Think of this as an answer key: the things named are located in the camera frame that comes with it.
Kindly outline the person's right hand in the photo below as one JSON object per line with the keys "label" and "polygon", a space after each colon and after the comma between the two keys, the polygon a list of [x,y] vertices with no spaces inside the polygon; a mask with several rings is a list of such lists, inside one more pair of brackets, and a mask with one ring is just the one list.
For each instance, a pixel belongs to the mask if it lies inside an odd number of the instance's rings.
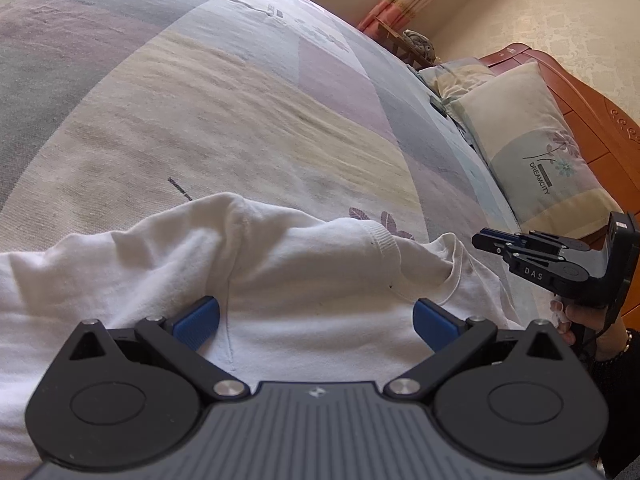
{"label": "person's right hand", "polygon": [[[594,310],[573,304],[570,300],[555,297],[550,302],[552,312],[560,316],[558,332],[567,344],[574,344],[576,338],[573,332],[575,325],[600,333],[605,324],[605,310]],[[619,315],[616,321],[596,340],[596,361],[608,361],[623,353],[627,347],[628,333],[624,320]]]}

